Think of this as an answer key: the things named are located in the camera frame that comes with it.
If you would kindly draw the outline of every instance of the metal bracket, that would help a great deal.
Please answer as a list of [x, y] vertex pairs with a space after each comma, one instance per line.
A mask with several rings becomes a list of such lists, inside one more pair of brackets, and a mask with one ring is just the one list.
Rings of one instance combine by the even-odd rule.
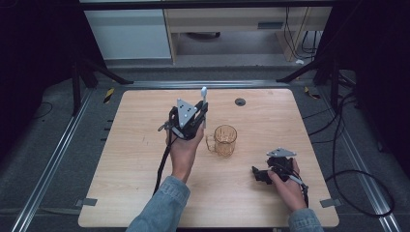
[[321, 200], [320, 204], [322, 205], [323, 208], [328, 208], [331, 206], [341, 206], [343, 203], [340, 201], [340, 199], [326, 199], [326, 200]]
[[272, 151], [272, 152], [268, 152], [266, 155], [267, 155], [268, 157], [275, 157], [275, 158], [279, 158], [279, 157], [295, 157], [295, 156], [296, 156], [296, 153], [278, 147], [276, 150], [274, 150], [274, 151]]
[[96, 206], [97, 205], [97, 199], [93, 198], [84, 198], [84, 199], [77, 199], [74, 204], [76, 207], [82, 207], [84, 205], [87, 206]]
[[179, 127], [181, 129], [187, 124], [187, 122], [192, 118], [193, 115], [196, 113], [196, 107], [189, 104], [188, 102], [178, 99], [178, 119], [179, 119]]

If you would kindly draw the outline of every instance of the wrist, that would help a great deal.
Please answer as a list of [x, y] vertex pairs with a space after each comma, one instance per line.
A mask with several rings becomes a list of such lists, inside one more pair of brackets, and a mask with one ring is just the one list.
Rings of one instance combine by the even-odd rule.
[[303, 210], [303, 209], [306, 209], [306, 208], [307, 208], [307, 206], [306, 206], [306, 204], [304, 204], [304, 205], [299, 205], [299, 206], [293, 207], [293, 209], [290, 209], [290, 211], [293, 213], [295, 211]]
[[190, 176], [190, 170], [173, 169], [171, 175], [186, 184], [188, 177]]

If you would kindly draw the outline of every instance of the aluminum rail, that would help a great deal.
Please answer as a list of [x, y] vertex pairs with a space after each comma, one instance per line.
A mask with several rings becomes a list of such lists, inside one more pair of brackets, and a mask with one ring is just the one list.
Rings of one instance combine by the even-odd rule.
[[122, 85], [122, 88], [137, 89], [227, 89], [227, 88], [270, 88], [288, 87], [291, 83], [277, 83], [275, 80], [169, 80], [169, 81], [135, 81], [133, 84]]
[[[322, 88], [319, 88], [319, 91], [321, 96], [326, 96]], [[326, 98], [324, 99], [324, 102], [328, 107], [331, 107], [329, 101]], [[331, 116], [335, 117], [334, 111], [330, 112]], [[353, 139], [347, 130], [343, 131], [343, 133], [341, 134], [341, 139], [344, 148], [346, 149], [347, 155], [352, 161], [353, 166], [358, 170], [371, 174], [365, 162], [362, 160], [362, 156], [360, 155], [360, 152], [356, 148], [355, 143], [353, 142]], [[388, 212], [390, 210], [389, 204], [383, 196], [383, 192], [378, 187], [377, 183], [368, 176], [360, 175], [358, 178], [367, 194], [368, 200], [370, 201], [370, 204], [372, 205], [374, 211], [377, 214], [384, 214]], [[398, 225], [398, 222], [395, 220], [393, 213], [386, 217], [379, 218], [379, 221], [386, 232], [401, 232], [401, 228]]]
[[66, 127], [56, 149], [54, 150], [45, 170], [37, 182], [36, 187], [32, 191], [30, 198], [25, 203], [23, 209], [19, 213], [17, 219], [15, 220], [15, 224], [13, 225], [12, 232], [22, 232], [26, 231], [28, 226], [30, 225], [31, 220], [34, 217], [34, 214], [39, 209], [40, 203], [43, 200], [43, 197], [48, 189], [51, 180], [57, 171], [57, 168], [62, 160], [70, 142], [73, 138], [73, 134], [84, 115], [84, 111], [88, 105], [89, 99], [94, 92], [93, 90], [89, 90], [85, 92], [83, 97], [83, 105], [79, 109], [78, 113], [72, 117], [69, 124]]

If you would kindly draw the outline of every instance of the white marker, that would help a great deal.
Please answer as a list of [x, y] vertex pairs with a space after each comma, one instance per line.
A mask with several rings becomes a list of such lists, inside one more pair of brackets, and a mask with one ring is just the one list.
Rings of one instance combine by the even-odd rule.
[[[207, 89], [206, 89], [206, 87], [202, 87], [202, 89], [201, 89], [201, 96], [202, 96], [202, 98], [203, 98], [203, 103], [205, 104], [206, 103], [206, 94], [207, 94]], [[206, 128], [206, 117], [205, 117], [205, 115], [204, 115], [204, 128]]]

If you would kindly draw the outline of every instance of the gray floor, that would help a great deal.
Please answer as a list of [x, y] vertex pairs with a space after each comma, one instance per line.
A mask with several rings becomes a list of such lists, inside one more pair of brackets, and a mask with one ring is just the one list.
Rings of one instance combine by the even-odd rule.
[[[249, 41], [255, 42], [240, 53], [234, 51], [235, 46], [228, 48], [224, 40], [227, 38], [239, 40], [236, 47], [246, 47]], [[192, 38], [186, 35], [181, 42], [177, 63], [169, 67], [138, 67], [135, 69], [116, 69], [114, 72], [135, 81], [179, 81], [181, 88], [190, 81], [221, 81], [221, 80], [261, 80], [266, 85], [259, 87], [288, 88], [292, 90], [300, 108], [302, 117], [321, 112], [304, 120], [307, 131], [312, 132], [322, 128], [332, 119], [329, 108], [329, 86], [314, 86], [311, 79], [314, 72], [309, 72], [289, 85], [277, 85], [275, 79], [282, 78], [298, 69], [295, 63], [284, 62], [275, 41], [275, 37], [268, 33], [253, 35], [238, 35], [222, 33], [219, 39]], [[219, 41], [224, 49], [218, 52]], [[202, 62], [201, 50], [204, 52]], [[108, 136], [105, 128], [110, 127], [109, 120], [114, 119], [115, 112], [122, 94], [130, 89], [141, 87], [120, 86], [110, 79], [98, 74], [99, 86], [93, 90], [83, 88], [82, 95], [91, 93], [89, 104], [73, 134], [70, 145], [64, 152], [57, 171], [51, 180], [41, 201], [40, 209], [59, 210], [57, 214], [49, 211], [38, 211], [33, 217], [27, 231], [124, 231], [124, 228], [80, 228], [77, 225], [78, 210], [73, 204], [76, 199], [84, 198], [91, 184], [104, 146], [104, 139]], [[320, 95], [320, 99], [310, 97], [304, 92], [304, 86], [309, 87], [312, 94]], [[0, 231], [10, 231], [15, 223], [18, 212], [24, 207], [42, 177], [48, 160], [52, 156], [66, 126], [72, 119], [72, 90], [71, 82], [64, 81], [52, 86], [44, 93], [44, 103], [38, 110], [37, 119], [33, 119], [26, 133], [15, 144], [10, 160], [2, 163], [0, 176]], [[108, 88], [114, 87], [114, 95], [109, 103], [103, 103]], [[345, 96], [351, 90], [340, 87]], [[396, 228], [384, 228], [383, 220], [369, 217], [354, 209], [343, 200], [343, 205], [337, 207], [340, 224], [336, 228], [326, 228], [326, 231], [410, 231], [410, 182], [401, 171], [398, 163], [390, 154], [380, 153], [377, 140], [371, 133], [366, 119], [355, 103], [349, 103], [343, 108], [345, 129], [343, 136], [337, 139], [336, 167], [337, 170], [357, 168], [355, 157], [351, 155], [352, 147], [346, 140], [354, 141], [353, 150], [359, 153], [367, 171], [379, 178], [390, 190], [395, 199], [394, 214], [386, 219], [397, 222]], [[332, 174], [332, 140], [336, 123], [328, 129], [310, 137], [313, 149], [318, 158], [324, 177]], [[370, 193], [366, 191], [366, 181], [355, 174], [348, 174], [337, 178], [340, 190], [360, 208], [374, 213], [377, 202], [372, 201]], [[339, 199], [334, 182], [328, 183], [334, 199]], [[67, 215], [67, 209], [74, 210], [73, 215]], [[272, 229], [244, 229], [243, 231], [272, 231]]]

